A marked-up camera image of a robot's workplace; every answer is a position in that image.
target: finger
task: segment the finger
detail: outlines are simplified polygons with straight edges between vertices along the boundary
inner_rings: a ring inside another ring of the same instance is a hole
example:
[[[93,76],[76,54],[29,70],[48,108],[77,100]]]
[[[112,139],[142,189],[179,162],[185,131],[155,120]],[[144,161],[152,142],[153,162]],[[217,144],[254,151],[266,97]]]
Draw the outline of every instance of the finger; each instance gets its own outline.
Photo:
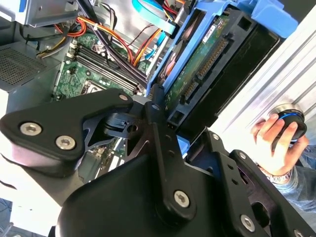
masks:
[[[262,128],[262,126],[265,124],[266,121],[260,122],[256,125],[253,126],[253,128],[251,129],[251,134],[255,135],[258,134],[258,132],[260,131],[260,129]]]
[[[253,135],[253,140],[255,141],[255,143],[257,143],[257,135],[258,132],[260,131],[260,129],[262,128],[262,126],[265,124],[265,121],[256,124],[252,129],[251,129],[251,134]]]
[[[279,141],[277,142],[276,149],[275,149],[275,157],[284,159],[288,148],[290,146],[291,140],[295,134],[297,129],[297,123],[291,123],[286,130],[283,132],[282,136],[280,137]]]
[[[284,124],[285,124],[285,122],[282,119],[279,119],[278,121],[276,121],[276,123],[269,129],[269,131],[267,131],[263,135],[262,139],[264,141],[268,142],[269,144],[272,144],[272,142],[275,140],[277,135],[283,129]]]
[[[263,137],[266,134],[266,132],[268,132],[270,130],[270,128],[275,124],[277,119],[278,119],[277,114],[271,115],[270,118],[264,123],[264,125],[262,126],[262,128],[258,132],[258,136]]]
[[[304,149],[308,146],[309,140],[306,136],[299,138],[289,149],[289,155],[292,157],[300,157]]]

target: black knob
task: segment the black knob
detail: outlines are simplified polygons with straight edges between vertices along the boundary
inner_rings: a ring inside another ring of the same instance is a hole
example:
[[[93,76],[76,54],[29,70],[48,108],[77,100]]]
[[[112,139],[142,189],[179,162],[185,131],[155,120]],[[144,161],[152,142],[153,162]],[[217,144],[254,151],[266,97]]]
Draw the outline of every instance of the black knob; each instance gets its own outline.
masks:
[[[279,119],[284,120],[285,124],[281,132],[278,134],[277,138],[280,138],[283,132],[286,130],[286,128],[292,123],[296,122],[298,127],[297,130],[292,138],[292,140],[296,141],[300,137],[304,136],[304,134],[307,131],[307,126],[304,123],[305,118],[304,115],[301,111],[295,110],[295,109],[290,109],[290,110],[285,110],[280,113],[278,113]]]
[[[271,114],[278,114],[279,119],[284,120],[285,124],[281,132],[277,135],[276,139],[272,143],[272,150],[275,149],[277,142],[279,141],[280,137],[282,136],[283,132],[287,129],[287,127],[292,123],[296,122],[298,127],[297,130],[292,137],[292,143],[294,143],[297,139],[304,136],[307,131],[307,126],[305,124],[305,117],[303,112],[300,111],[298,106],[285,104],[280,105],[274,108],[270,113]]]

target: hand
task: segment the hand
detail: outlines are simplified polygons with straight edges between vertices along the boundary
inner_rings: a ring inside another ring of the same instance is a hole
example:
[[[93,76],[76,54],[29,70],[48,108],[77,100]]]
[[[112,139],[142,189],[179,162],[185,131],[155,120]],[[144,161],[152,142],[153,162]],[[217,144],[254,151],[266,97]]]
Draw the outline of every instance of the hand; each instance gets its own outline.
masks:
[[[267,121],[257,124],[251,133],[256,143],[256,154],[258,164],[268,173],[274,176],[281,176],[289,172],[301,156],[309,141],[303,136],[289,148],[290,142],[297,129],[297,123],[291,123],[283,132],[276,148],[272,151],[272,142],[281,132],[284,120],[278,115],[272,115]]]

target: silver screw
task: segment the silver screw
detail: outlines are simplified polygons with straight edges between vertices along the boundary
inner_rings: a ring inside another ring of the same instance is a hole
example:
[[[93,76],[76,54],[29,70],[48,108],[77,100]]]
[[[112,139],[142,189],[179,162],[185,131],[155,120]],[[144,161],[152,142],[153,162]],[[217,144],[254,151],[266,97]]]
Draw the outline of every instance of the silver screw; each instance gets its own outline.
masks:
[[[127,98],[125,95],[119,95],[119,97],[120,97],[122,100],[128,100],[128,98]]]
[[[217,134],[213,133],[212,136],[215,138],[215,140],[219,140],[219,136]]]
[[[245,226],[245,228],[247,230],[249,230],[250,232],[255,232],[255,230],[256,230],[255,224],[252,222],[252,220],[247,215],[241,215],[240,220],[241,220],[243,226]]]
[[[295,237],[304,237],[302,233],[298,230],[294,230]]]
[[[240,157],[243,158],[243,159],[246,159],[246,158],[247,158],[246,155],[245,155],[244,153],[242,153],[242,152],[239,152],[239,155],[240,155]]]
[[[46,49],[52,49],[54,47],[54,44],[53,43],[47,43],[46,45],[45,45],[45,48]]]
[[[152,107],[153,107],[155,110],[160,110],[160,108],[159,108],[158,105],[153,104]]]
[[[24,135],[36,136],[39,135],[42,131],[41,126],[34,122],[26,122],[20,126],[20,131]]]
[[[70,136],[60,136],[56,139],[56,145],[62,150],[72,150],[76,141]]]
[[[186,208],[190,205],[190,199],[183,191],[177,190],[174,192],[175,201],[183,208]]]

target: sleeve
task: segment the sleeve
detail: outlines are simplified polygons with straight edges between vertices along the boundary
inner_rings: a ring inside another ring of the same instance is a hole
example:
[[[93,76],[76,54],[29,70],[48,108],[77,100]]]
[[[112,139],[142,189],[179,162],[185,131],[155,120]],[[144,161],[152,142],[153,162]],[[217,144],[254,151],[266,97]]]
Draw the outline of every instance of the sleeve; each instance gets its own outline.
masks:
[[[274,186],[303,211],[316,212],[316,170],[295,166],[288,183]]]

